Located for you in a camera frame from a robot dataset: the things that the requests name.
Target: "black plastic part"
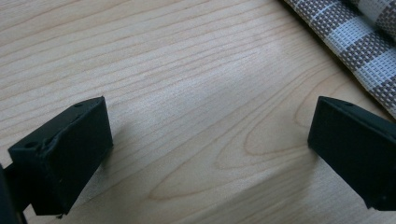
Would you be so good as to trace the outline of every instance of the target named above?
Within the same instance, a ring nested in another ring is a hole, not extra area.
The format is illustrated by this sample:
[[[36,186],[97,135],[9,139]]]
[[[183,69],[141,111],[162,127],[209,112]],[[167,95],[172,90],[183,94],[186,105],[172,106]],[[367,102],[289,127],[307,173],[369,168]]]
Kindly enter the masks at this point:
[[[0,165],[0,223],[21,224],[26,223],[24,215],[15,208],[10,187],[7,184],[6,174]]]
[[[396,210],[396,125],[348,102],[319,97],[308,145],[365,201]]]
[[[70,106],[8,150],[28,186],[19,197],[37,215],[67,214],[112,146],[104,97]]]
[[[19,175],[14,164],[10,164],[4,175],[7,180],[8,193],[16,211],[23,211],[30,203],[29,185],[24,176]]]

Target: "striped fabric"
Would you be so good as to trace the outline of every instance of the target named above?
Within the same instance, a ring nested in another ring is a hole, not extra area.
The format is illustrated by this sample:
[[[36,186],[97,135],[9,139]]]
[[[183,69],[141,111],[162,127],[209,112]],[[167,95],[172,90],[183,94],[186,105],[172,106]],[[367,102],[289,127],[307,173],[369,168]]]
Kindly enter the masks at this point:
[[[373,20],[380,24],[382,22],[379,21],[381,16],[367,19],[363,13],[353,6],[367,7],[363,2],[375,1],[285,1],[354,73],[364,88],[396,118],[395,42],[390,35],[370,22],[370,20]],[[377,12],[376,14],[389,16],[388,12],[385,12],[387,11],[384,9],[385,7],[378,8],[379,10],[382,8],[381,13]],[[392,34],[394,29],[388,29],[387,32]]]

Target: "wooden table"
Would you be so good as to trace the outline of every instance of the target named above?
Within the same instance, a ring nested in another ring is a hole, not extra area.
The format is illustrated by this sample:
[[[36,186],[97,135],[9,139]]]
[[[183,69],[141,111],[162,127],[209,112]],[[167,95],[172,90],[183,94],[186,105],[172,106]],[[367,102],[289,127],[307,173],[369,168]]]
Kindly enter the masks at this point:
[[[29,223],[394,223],[306,146],[319,95],[386,113],[276,0],[0,1],[0,162],[106,97],[115,147]]]

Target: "gray and white cloth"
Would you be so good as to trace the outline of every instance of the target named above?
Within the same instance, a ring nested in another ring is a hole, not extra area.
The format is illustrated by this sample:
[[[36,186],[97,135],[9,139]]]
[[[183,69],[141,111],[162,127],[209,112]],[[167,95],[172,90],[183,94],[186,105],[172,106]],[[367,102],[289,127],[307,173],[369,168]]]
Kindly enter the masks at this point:
[[[396,118],[396,0],[285,0]]]

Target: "black clamp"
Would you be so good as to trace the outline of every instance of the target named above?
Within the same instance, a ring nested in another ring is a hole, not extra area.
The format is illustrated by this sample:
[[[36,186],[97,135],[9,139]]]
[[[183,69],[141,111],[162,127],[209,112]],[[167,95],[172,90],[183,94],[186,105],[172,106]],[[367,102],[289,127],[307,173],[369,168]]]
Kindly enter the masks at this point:
[[[67,214],[113,146],[104,97],[72,105],[8,152],[0,166],[0,223],[26,223],[31,203],[39,216]]]
[[[364,200],[396,210],[396,125],[348,102],[319,97],[308,145]]]

